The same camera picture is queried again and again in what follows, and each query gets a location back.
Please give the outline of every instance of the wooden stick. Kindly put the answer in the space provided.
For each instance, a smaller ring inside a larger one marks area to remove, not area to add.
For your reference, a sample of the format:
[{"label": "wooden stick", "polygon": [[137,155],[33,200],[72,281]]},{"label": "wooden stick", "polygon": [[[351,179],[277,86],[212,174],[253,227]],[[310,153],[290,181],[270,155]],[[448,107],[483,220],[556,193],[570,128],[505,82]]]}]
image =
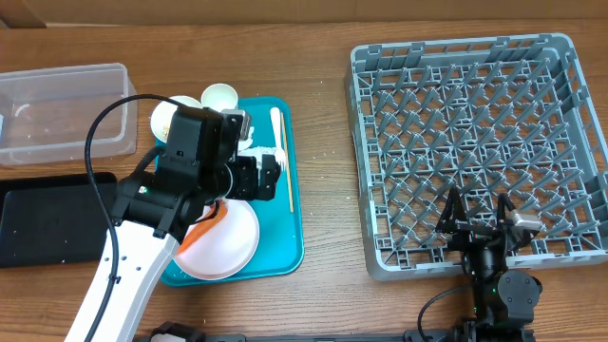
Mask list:
[{"label": "wooden stick", "polygon": [[292,175],[289,171],[289,154],[287,153],[287,134],[285,134],[285,120],[281,112],[281,124],[283,125],[283,146],[285,146],[285,170],[287,171],[287,193],[289,194],[289,210],[294,211],[294,196],[292,194]]}]

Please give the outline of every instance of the dish rack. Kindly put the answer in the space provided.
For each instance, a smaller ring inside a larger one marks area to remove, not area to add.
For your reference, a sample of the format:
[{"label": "dish rack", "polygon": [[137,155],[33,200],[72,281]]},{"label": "dish rack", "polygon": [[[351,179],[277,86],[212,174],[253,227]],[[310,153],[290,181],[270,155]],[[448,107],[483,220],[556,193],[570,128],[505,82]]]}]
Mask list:
[{"label": "dish rack", "polygon": [[356,47],[346,93],[374,278],[462,272],[434,231],[451,186],[472,221],[494,225],[501,193],[538,214],[541,233],[509,267],[608,259],[608,148],[569,37]]}]

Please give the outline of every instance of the translucent container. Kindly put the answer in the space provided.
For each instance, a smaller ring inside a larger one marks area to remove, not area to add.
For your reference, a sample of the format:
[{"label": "translucent container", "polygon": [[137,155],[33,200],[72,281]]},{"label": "translucent container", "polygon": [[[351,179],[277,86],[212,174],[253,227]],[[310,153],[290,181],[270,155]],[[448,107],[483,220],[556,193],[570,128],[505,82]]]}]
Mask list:
[{"label": "translucent container", "polygon": [[[122,64],[68,66],[0,74],[0,164],[79,160],[95,118],[135,95]],[[137,103],[100,123],[91,156],[135,152]]]}]

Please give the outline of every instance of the teal tray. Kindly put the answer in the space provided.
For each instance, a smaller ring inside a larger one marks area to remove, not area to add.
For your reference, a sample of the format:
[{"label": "teal tray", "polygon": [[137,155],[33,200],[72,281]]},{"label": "teal tray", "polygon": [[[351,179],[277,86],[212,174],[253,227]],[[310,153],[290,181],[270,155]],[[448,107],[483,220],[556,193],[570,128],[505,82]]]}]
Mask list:
[{"label": "teal tray", "polygon": [[253,200],[249,204],[254,208],[259,221],[259,244],[251,261],[238,273],[221,280],[200,280],[183,272],[175,261],[171,261],[161,275],[163,283],[169,286],[190,286],[211,284],[225,281],[253,279],[265,276],[281,276],[295,271],[304,258],[304,237],[302,236],[302,211],[300,208],[300,191],[297,185],[295,168],[294,134],[289,107],[275,96],[260,96],[238,100],[238,108],[245,110],[252,117],[254,143],[256,146],[275,146],[273,127],[270,121],[270,109],[278,107],[283,112],[287,135],[287,151],[291,169],[294,212],[289,210],[287,193],[287,176],[281,174],[276,184],[275,199],[269,201]]}]

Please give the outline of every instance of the cup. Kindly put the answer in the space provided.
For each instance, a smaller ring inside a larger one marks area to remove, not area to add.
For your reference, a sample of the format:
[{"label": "cup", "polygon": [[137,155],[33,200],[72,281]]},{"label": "cup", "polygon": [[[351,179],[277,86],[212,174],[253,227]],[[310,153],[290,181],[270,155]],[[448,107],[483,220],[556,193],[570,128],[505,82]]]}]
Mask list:
[{"label": "cup", "polygon": [[224,109],[237,109],[237,91],[229,85],[209,85],[200,95],[200,104],[218,112]]},{"label": "cup", "polygon": [[[202,108],[200,102],[197,99],[191,98],[190,96],[176,95],[170,98],[180,104],[191,106],[194,108]],[[154,136],[163,143],[167,143],[169,137],[169,128],[171,127],[171,119],[173,114],[178,107],[168,102],[161,102],[154,108],[152,116],[150,117],[150,127],[152,127],[152,133]]]}]

